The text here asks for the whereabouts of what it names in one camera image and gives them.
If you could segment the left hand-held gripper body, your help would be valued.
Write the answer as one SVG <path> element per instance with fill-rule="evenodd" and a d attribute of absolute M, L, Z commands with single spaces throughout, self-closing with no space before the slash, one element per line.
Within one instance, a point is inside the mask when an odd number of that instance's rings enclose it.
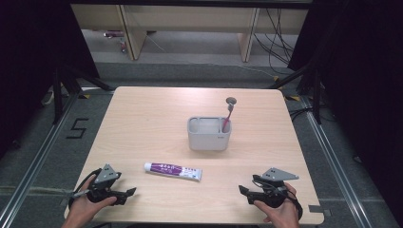
<path fill-rule="evenodd" d="M 100 202 L 109 197 L 126 197 L 125 192 L 113 191 L 111 186 L 121 176 L 120 172 L 116 172 L 109 164 L 96 172 L 96 177 L 90 182 L 86 194 L 91 202 Z"/>

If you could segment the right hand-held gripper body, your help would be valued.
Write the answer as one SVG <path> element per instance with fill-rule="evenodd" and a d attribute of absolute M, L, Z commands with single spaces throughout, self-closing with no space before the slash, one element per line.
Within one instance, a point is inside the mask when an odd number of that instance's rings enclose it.
<path fill-rule="evenodd" d="M 255 200 L 262 201 L 272 208 L 278 208 L 285 199 L 289 198 L 284 182 L 298 179 L 298 175 L 271 167 L 261 175 L 252 176 L 252 183 L 261 188 L 262 191 L 250 191 L 249 196 L 254 196 Z M 294 204 L 299 207 L 297 199 L 294 199 Z"/>

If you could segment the grey toothbrush holder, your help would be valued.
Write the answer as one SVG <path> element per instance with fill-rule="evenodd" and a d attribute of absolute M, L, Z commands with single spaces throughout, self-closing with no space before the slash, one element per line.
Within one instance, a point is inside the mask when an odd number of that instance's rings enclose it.
<path fill-rule="evenodd" d="M 227 148 L 232 123 L 223 117 L 192 117 L 187 121 L 189 148 L 197 151 L 223 151 Z"/>

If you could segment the pink toothbrush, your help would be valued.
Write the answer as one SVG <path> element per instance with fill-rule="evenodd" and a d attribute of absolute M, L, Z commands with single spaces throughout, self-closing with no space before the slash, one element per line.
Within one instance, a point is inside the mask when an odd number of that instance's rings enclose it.
<path fill-rule="evenodd" d="M 226 132 L 227 132 L 226 127 L 227 127 L 227 125 L 228 125 L 228 123 L 229 123 L 229 121 L 230 121 L 230 117 L 231 117 L 232 112 L 233 112 L 233 110 L 234 110 L 234 106 L 235 106 L 235 105 L 232 104 L 232 103 L 229 103 L 229 104 L 228 104 L 228 107 L 227 107 L 227 109 L 228 109 L 228 115 L 227 115 L 226 118 L 224 118 L 224 120 L 223 120 L 223 122 L 222 122 L 222 128 L 221 128 L 222 133 L 226 133 Z"/>

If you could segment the person's right hand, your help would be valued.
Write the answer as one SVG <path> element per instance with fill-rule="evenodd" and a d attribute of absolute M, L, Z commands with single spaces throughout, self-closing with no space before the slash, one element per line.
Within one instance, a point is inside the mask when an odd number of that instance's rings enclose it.
<path fill-rule="evenodd" d="M 288 190 L 288 199 L 278 208 L 272 208 L 262 201 L 255 200 L 254 205 L 262 211 L 266 218 L 264 222 L 271 222 L 275 228 L 300 228 L 298 220 L 298 209 L 294 204 L 297 190 L 288 182 L 285 182 Z"/>

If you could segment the person's left hand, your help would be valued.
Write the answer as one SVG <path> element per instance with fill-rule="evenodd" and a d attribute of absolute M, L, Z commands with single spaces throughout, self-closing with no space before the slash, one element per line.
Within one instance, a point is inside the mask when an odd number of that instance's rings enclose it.
<path fill-rule="evenodd" d="M 116 197 L 109 197 L 100 202 L 91 202 L 86 196 L 81 196 L 72 203 L 67 218 L 92 220 L 98 212 L 105 207 L 112 205 L 116 200 Z"/>

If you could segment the white and purple toothpaste tube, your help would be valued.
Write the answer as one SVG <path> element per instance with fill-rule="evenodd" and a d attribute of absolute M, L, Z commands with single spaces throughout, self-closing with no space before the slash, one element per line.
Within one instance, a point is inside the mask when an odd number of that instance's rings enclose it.
<path fill-rule="evenodd" d="M 183 180 L 200 181 L 202 179 L 201 169 L 175 164 L 146 162 L 144 164 L 144 170 L 149 173 Z"/>

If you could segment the grey tape piece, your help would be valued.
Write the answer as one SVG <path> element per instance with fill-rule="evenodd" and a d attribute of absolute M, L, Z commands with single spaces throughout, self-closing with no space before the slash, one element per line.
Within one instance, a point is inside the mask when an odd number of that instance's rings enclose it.
<path fill-rule="evenodd" d="M 325 209 L 320 205 L 308 205 L 309 211 L 311 213 L 320 213 L 322 214 L 324 217 L 331 217 L 332 216 L 332 212 L 330 209 Z"/>

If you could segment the black metal stand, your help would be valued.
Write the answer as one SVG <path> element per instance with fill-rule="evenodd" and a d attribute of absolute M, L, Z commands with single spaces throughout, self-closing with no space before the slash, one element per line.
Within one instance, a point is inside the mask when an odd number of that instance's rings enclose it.
<path fill-rule="evenodd" d="M 66 109 L 62 101 L 62 87 L 67 90 L 70 96 L 79 95 L 83 91 L 77 82 L 78 78 L 82 78 L 105 91 L 115 90 L 115 87 L 105 84 L 99 78 L 91 76 L 76 67 L 60 64 L 53 73 L 54 124 L 57 124 L 62 119 Z"/>
<path fill-rule="evenodd" d="M 278 89 L 288 83 L 294 81 L 300 77 L 299 84 L 297 86 L 297 93 L 299 95 L 306 95 L 309 91 L 313 92 L 313 115 L 318 124 L 321 124 L 320 119 L 320 77 L 319 70 L 315 66 L 307 64 L 298 69 L 294 73 L 285 77 L 282 80 L 275 82 L 273 85 L 269 85 L 268 89 Z"/>

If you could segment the black curtain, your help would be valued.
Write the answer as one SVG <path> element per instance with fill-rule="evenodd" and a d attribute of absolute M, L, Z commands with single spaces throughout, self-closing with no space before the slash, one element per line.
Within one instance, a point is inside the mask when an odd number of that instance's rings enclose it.
<path fill-rule="evenodd" d="M 403 0 L 313 0 L 289 68 L 308 63 L 348 2 L 321 82 L 332 110 L 403 228 Z"/>
<path fill-rule="evenodd" d="M 99 76 L 69 0 L 0 0 L 0 159 L 64 66 Z"/>

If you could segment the aluminium floor rail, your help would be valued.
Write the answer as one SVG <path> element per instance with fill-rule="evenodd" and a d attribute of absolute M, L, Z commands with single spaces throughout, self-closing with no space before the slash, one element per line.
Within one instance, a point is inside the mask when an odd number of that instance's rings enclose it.
<path fill-rule="evenodd" d="M 336 156 L 335 150 L 333 149 L 327 135 L 325 134 L 322 125 L 314 117 L 313 111 L 309 111 L 307 113 L 307 118 L 317 137 L 321 150 L 335 176 L 340 191 L 352 213 L 357 227 L 373 228 L 373 225 L 368 218 L 366 210 L 360 199 L 358 198 L 358 195 L 354 190 L 350 180 L 348 179 L 346 172 L 342 168 Z"/>
<path fill-rule="evenodd" d="M 71 110 L 78 97 L 78 94 L 72 94 L 68 96 L 66 103 L 62 108 L 61 116 L 59 117 L 58 121 L 51 126 L 45 140 L 41 144 L 41 147 L 30 163 L 28 170 L 26 171 L 19 184 L 15 187 L 10 200 L 0 213 L 0 228 L 10 228 L 10 226 L 12 225 L 18 211 L 20 210 L 25 198 L 28 195 L 30 187 L 36 180 L 37 175 L 39 174 L 43 164 L 46 161 L 51 147 L 55 144 L 56 139 L 66 122 L 69 111 Z"/>

